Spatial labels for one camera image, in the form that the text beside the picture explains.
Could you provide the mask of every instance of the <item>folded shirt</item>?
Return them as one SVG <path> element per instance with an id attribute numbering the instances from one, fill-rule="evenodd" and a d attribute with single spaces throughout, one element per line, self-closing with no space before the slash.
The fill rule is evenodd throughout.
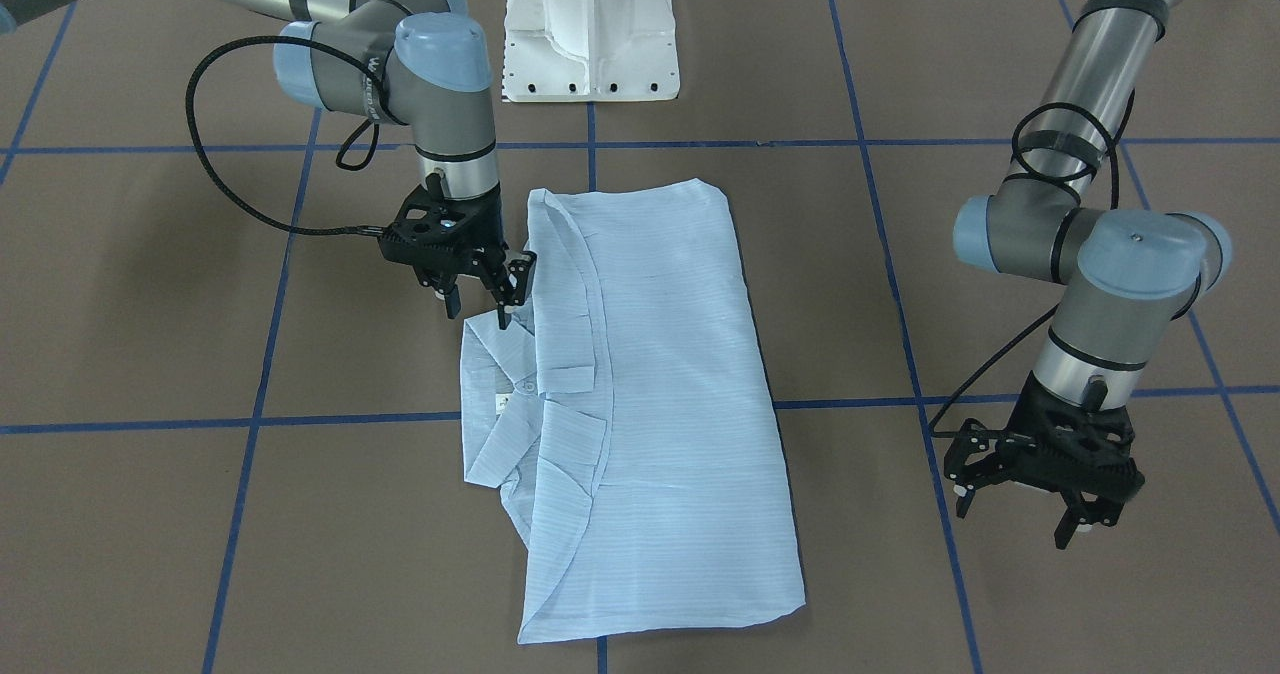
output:
<path id="1" fill-rule="evenodd" d="M 804 605 L 732 217 L 694 179 L 529 196 L 530 302 L 463 327 L 463 478 L 529 567 L 517 641 L 746 627 Z"/>

